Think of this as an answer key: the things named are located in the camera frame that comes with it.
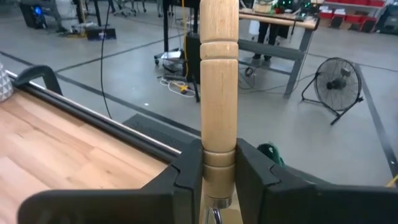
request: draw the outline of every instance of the white cable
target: white cable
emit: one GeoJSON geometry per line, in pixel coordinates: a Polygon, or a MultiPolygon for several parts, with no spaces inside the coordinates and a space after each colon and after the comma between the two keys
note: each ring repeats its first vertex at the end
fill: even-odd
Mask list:
{"type": "Polygon", "coordinates": [[[173,92],[173,93],[175,93],[175,94],[178,94],[178,95],[180,95],[180,96],[183,96],[183,97],[186,97],[186,98],[193,98],[193,97],[195,97],[195,92],[193,91],[193,90],[190,90],[190,89],[186,89],[185,91],[187,92],[187,93],[193,93],[192,95],[191,94],[182,94],[182,93],[180,93],[179,91],[175,91],[175,90],[173,90],[172,89],[172,85],[174,85],[174,86],[177,86],[178,88],[180,88],[180,86],[185,86],[185,85],[187,85],[185,82],[183,82],[183,81],[169,81],[169,80],[166,80],[166,79],[164,79],[164,78],[162,78],[161,80],[160,80],[160,84],[162,85],[162,86],[167,86],[167,88],[171,91],[171,92],[173,92]]]}

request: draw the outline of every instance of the fan grille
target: fan grille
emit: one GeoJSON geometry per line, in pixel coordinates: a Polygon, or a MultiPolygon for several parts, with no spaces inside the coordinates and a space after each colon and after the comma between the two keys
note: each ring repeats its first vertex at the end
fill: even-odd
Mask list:
{"type": "Polygon", "coordinates": [[[319,101],[335,111],[343,111],[359,99],[361,79],[351,62],[329,58],[319,66],[314,87],[319,101]]]}

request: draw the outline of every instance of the table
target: table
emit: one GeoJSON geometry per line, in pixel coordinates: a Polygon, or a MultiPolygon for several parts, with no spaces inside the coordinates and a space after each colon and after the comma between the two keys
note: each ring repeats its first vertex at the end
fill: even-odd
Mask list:
{"type": "Polygon", "coordinates": [[[252,9],[239,10],[240,19],[250,19],[259,22],[268,22],[270,24],[278,24],[283,26],[303,27],[305,32],[298,49],[291,49],[287,47],[280,47],[275,45],[260,44],[253,41],[239,39],[239,49],[254,52],[256,54],[266,54],[273,57],[279,57],[287,60],[293,60],[294,65],[290,71],[279,70],[271,68],[268,64],[263,65],[260,60],[253,60],[252,58],[240,58],[239,63],[251,67],[259,67],[273,72],[289,75],[289,81],[286,86],[284,97],[290,97],[294,89],[295,82],[300,73],[303,60],[310,45],[313,31],[318,27],[319,20],[315,17],[304,17],[298,19],[295,14],[260,14],[254,12],[252,9]]]}
{"type": "Polygon", "coordinates": [[[0,104],[0,143],[0,223],[16,223],[19,205],[37,192],[139,189],[167,167],[138,147],[20,90],[0,104]]]}

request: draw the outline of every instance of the yellow cable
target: yellow cable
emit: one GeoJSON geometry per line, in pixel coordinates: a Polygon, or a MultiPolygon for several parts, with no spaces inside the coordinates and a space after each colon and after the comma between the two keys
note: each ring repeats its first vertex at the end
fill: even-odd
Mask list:
{"type": "Polygon", "coordinates": [[[386,187],[392,187],[397,180],[398,174],[386,185],[386,187]]]}
{"type": "Polygon", "coordinates": [[[187,24],[186,24],[186,16],[185,16],[185,0],[182,0],[182,23],[184,26],[184,61],[185,61],[185,78],[188,77],[188,62],[187,62],[187,24]]]}

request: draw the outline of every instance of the green object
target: green object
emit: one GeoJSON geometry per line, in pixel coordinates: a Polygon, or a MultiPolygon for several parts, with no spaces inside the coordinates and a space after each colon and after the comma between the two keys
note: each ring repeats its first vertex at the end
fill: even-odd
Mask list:
{"type": "Polygon", "coordinates": [[[257,147],[257,149],[276,164],[280,165],[281,167],[285,167],[285,162],[281,158],[278,148],[272,142],[269,142],[268,144],[261,144],[259,147],[257,147]]]}

